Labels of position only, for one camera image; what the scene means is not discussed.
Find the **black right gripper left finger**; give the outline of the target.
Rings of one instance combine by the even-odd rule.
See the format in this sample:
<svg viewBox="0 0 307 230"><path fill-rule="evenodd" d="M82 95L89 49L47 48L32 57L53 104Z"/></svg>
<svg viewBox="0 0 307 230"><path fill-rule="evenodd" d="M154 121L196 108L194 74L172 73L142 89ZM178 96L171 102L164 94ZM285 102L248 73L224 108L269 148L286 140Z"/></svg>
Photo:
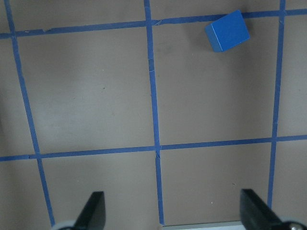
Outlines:
<svg viewBox="0 0 307 230"><path fill-rule="evenodd" d="M75 221L73 230L103 230L106 224L106 206L103 191L91 194L80 215Z"/></svg>

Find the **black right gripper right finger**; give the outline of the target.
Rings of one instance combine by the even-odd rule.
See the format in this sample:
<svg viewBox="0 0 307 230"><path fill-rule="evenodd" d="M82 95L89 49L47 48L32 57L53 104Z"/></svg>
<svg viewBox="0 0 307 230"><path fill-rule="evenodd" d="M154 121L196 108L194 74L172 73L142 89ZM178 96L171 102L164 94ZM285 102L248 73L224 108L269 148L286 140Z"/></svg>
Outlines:
<svg viewBox="0 0 307 230"><path fill-rule="evenodd" d="M252 189L240 191L240 220L247 230L288 229L288 224L282 222Z"/></svg>

